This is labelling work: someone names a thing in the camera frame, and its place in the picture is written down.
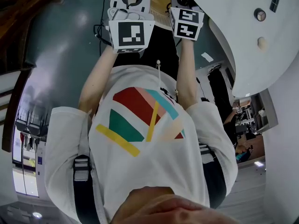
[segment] teal stripe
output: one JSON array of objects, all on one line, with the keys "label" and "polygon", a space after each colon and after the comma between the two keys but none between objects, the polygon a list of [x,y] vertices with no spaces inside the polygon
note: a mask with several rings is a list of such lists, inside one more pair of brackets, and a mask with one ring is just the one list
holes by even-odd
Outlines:
[{"label": "teal stripe", "polygon": [[175,118],[178,116],[178,112],[175,110],[175,108],[173,108],[172,105],[157,91],[145,90],[169,113],[170,117],[175,120]]}]

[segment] colorful geometric print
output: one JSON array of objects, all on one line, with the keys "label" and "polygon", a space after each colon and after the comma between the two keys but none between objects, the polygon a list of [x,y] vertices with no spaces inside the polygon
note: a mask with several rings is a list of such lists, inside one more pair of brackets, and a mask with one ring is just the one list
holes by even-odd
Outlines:
[{"label": "colorful geometric print", "polygon": [[121,114],[110,110],[109,128],[99,124],[96,130],[117,143],[131,155],[136,157],[140,151],[131,142],[151,142],[155,125],[166,114],[172,122],[163,129],[163,133],[157,138],[159,141],[172,141],[183,139],[185,132],[178,112],[171,103],[155,90],[138,87],[126,88],[113,96],[113,100],[128,108],[135,116],[149,126],[146,138],[134,128],[136,124],[130,124]]}]

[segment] desk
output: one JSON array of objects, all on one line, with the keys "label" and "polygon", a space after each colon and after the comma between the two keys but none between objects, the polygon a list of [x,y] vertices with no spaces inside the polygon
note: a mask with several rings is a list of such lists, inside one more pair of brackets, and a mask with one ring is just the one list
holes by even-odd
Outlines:
[{"label": "desk", "polygon": [[[235,60],[233,95],[245,97],[271,86],[289,67],[299,50],[299,0],[194,0],[225,36]],[[254,18],[263,9],[266,20]],[[257,46],[259,37],[267,50]]]}]

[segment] yellow stripe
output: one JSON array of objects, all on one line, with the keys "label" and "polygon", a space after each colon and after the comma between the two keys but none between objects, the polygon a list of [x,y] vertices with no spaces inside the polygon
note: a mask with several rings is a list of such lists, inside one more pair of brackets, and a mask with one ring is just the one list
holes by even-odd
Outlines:
[{"label": "yellow stripe", "polygon": [[151,142],[151,138],[153,136],[154,128],[155,128],[155,123],[156,123],[156,117],[158,113],[158,108],[159,108],[159,103],[156,101],[155,102],[155,107],[153,111],[153,115],[151,116],[151,121],[149,125],[149,130],[148,130],[148,135],[146,136],[146,141]]},{"label": "yellow stripe", "polygon": [[133,144],[127,142],[123,137],[121,137],[111,129],[108,129],[107,127],[100,124],[96,127],[96,130],[106,135],[109,139],[117,143],[119,146],[121,146],[124,150],[129,152],[134,157],[137,157],[139,155],[140,151],[138,148],[136,148]]}]

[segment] black pants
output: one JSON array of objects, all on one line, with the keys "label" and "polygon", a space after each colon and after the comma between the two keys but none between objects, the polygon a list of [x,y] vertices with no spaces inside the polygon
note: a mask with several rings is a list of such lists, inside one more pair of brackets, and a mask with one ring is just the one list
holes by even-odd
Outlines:
[{"label": "black pants", "polygon": [[213,70],[208,79],[215,98],[215,105],[219,110],[222,122],[224,122],[232,112],[225,81],[219,69]]},{"label": "black pants", "polygon": [[138,52],[121,53],[118,55],[114,67],[121,65],[147,65],[156,68],[157,60],[160,60],[160,70],[177,80],[178,55],[172,32],[154,26],[149,46],[140,58]]}]

